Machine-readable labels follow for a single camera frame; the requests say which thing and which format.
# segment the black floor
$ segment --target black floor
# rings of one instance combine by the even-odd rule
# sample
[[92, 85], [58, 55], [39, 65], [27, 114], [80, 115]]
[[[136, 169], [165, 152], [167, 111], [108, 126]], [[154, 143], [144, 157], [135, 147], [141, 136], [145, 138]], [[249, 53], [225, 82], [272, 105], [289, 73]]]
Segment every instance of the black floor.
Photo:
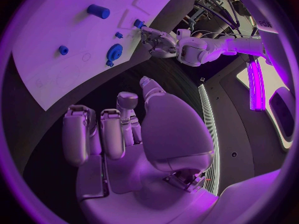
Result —
[[[140, 98], [135, 111], [142, 122], [145, 116], [142, 89], [139, 86], [142, 76], [155, 79], [167, 92], [183, 99], [203, 117], [197, 85], [172, 59], [151, 58], [101, 85], [79, 104], [99, 114], [104, 109], [115, 108], [119, 92], [134, 92]], [[57, 215], [71, 224], [83, 224], [86, 221], [75, 193], [77, 168], [70, 166], [64, 159], [61, 131], [62, 117], [33, 151], [23, 177], [34, 193]]]

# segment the purple led strip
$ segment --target purple led strip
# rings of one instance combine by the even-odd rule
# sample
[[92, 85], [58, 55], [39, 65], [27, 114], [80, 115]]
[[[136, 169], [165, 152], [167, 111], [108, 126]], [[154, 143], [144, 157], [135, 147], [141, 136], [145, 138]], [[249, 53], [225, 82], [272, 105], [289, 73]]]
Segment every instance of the purple led strip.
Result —
[[250, 109], [264, 111], [266, 109], [265, 87], [262, 70], [259, 61], [247, 63]]

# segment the white robotic arm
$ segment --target white robotic arm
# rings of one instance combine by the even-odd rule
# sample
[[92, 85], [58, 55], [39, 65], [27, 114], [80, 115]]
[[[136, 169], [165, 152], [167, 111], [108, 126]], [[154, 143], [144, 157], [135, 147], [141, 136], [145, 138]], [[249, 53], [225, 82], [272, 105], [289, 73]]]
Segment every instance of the white robotic arm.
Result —
[[177, 44], [173, 42], [169, 36], [153, 37], [153, 30], [148, 27], [142, 27], [142, 43], [150, 48], [149, 52], [152, 56], [167, 58], [174, 56], [179, 62], [188, 66], [200, 66], [203, 63], [214, 61], [219, 58], [221, 54], [236, 55], [239, 53], [250, 54], [254, 56], [262, 56], [270, 64], [270, 60], [264, 49], [261, 39], [256, 38], [235, 38], [234, 36], [222, 36], [219, 39], [211, 38], [196, 38], [190, 37], [190, 30], [177, 30]]

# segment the robotic arm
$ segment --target robotic arm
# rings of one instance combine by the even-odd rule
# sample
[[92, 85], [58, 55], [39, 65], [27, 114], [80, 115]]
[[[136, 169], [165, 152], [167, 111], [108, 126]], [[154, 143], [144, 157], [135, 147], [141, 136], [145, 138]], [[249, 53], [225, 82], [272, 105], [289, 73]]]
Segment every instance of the robotic arm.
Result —
[[149, 49], [152, 56], [160, 58], [174, 57], [188, 66], [200, 66], [216, 60], [221, 54], [239, 53], [262, 56], [270, 64], [261, 39], [235, 38], [222, 36], [219, 39], [190, 37], [190, 30], [178, 29], [177, 42], [165, 32], [142, 27], [142, 44]]

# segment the blue object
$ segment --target blue object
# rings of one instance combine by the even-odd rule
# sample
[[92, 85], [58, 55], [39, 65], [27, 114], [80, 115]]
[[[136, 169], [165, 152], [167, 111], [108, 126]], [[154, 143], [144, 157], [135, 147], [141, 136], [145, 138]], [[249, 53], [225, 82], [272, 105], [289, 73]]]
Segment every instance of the blue object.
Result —
[[97, 5], [90, 5], [87, 8], [87, 12], [89, 14], [92, 14], [94, 16], [98, 16], [102, 19], [106, 19], [110, 15], [110, 10], [108, 8], [102, 7], [102, 6], [97, 6]]
[[107, 61], [106, 62], [106, 65], [107, 66], [110, 66], [110, 67], [113, 67], [114, 66], [114, 63], [112, 61]]
[[119, 39], [123, 38], [123, 35], [119, 32], [115, 33], [115, 36]]
[[122, 55], [123, 47], [121, 44], [115, 44], [113, 45], [109, 51], [107, 52], [107, 59], [109, 61], [114, 61]]
[[59, 47], [59, 52], [61, 55], [66, 55], [68, 53], [68, 48], [66, 46], [60, 46]]
[[135, 22], [134, 22], [134, 26], [141, 29], [143, 26], [146, 26], [144, 21], [140, 21], [139, 19], [137, 19]]

